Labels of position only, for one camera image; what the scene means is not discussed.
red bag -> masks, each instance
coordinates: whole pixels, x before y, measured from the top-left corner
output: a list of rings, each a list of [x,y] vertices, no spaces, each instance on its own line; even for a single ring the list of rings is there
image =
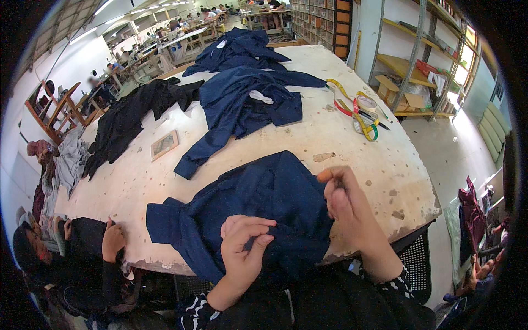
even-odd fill
[[[437,73],[437,74],[440,73],[437,69],[435,69],[435,67],[432,67],[429,64],[423,61],[420,61],[418,59],[416,59],[416,68],[420,70],[420,72],[423,73],[423,75],[426,77],[429,75],[430,71],[432,71],[433,73]]]

cardboard box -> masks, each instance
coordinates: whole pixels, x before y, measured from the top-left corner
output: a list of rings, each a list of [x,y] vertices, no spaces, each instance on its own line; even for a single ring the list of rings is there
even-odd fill
[[[386,76],[379,75],[375,76],[375,78],[380,82],[380,88],[378,89],[379,97],[391,108],[400,88]],[[425,108],[425,106],[421,95],[404,93],[400,104],[394,112],[417,112],[419,111],[418,108]]]

pen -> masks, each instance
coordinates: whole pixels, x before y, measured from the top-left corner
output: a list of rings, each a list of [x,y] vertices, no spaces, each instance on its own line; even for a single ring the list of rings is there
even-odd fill
[[[365,111],[363,111],[363,110],[358,110],[357,113],[360,114],[360,115],[363,115],[363,116],[367,117],[367,118],[370,119],[371,121],[375,121],[374,118],[372,118],[369,114],[367,114],[367,113],[366,113]],[[391,129],[390,129],[389,127],[387,127],[385,124],[379,123],[379,125],[380,125],[381,127],[383,127],[384,129],[386,129],[386,130],[391,130]]]

yellow measuring tape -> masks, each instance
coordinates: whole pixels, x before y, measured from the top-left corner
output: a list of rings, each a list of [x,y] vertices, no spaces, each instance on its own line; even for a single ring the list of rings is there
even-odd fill
[[[376,139],[378,138],[378,128],[377,128],[377,125],[379,124],[379,119],[378,119],[378,114],[375,113],[375,112],[372,112],[372,111],[369,111],[367,109],[365,109],[364,107],[362,107],[362,111],[365,112],[367,115],[369,115],[371,118],[373,118],[374,120],[370,120],[370,119],[364,119],[363,116],[361,116],[358,112],[357,112],[357,109],[359,109],[360,107],[360,103],[358,103],[357,101],[357,97],[358,96],[364,96],[366,98],[369,98],[367,95],[365,95],[363,92],[358,92],[356,94],[356,98],[354,100],[352,100],[348,94],[346,93],[345,89],[343,88],[343,86],[336,80],[334,79],[326,79],[326,86],[328,87],[329,90],[331,90],[333,93],[334,93],[334,105],[341,111],[343,112],[344,114],[346,114],[347,116],[351,116],[354,120],[354,126],[355,126],[355,129],[361,133],[363,133],[363,135],[366,137],[367,140],[369,141],[376,141]],[[350,101],[352,102],[352,104],[354,105],[354,108],[357,107],[357,109],[355,109],[356,111],[352,111],[350,110],[350,108],[345,104],[345,102],[342,100],[342,99],[336,99],[336,91],[333,87],[331,87],[328,82],[331,82],[332,84],[336,85],[337,88],[339,89],[339,91],[341,91],[341,93]],[[370,132],[373,131],[374,132],[374,137],[371,137],[370,136]]]

measuring tape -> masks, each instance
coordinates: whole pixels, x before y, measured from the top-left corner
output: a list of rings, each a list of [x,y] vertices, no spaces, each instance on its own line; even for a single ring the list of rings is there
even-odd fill
[[[328,89],[334,93],[334,105],[336,106],[336,108],[345,115],[352,117],[354,129],[358,133],[363,134],[369,141],[376,141],[376,139],[378,138],[377,125],[380,122],[378,119],[378,114],[375,112],[376,102],[367,95],[365,95],[363,92],[358,92],[354,100],[352,100],[345,92],[343,86],[338,81],[334,79],[327,79],[326,82],[326,87],[328,87]],[[354,105],[354,111],[350,110],[350,108],[345,104],[342,99],[336,99],[336,90],[331,87],[328,82],[336,85],[339,91],[345,96],[345,98],[352,102],[352,104]],[[359,113],[359,108],[361,108],[361,110],[365,112],[370,118],[361,115]],[[374,132],[374,137],[370,136],[371,131]]]

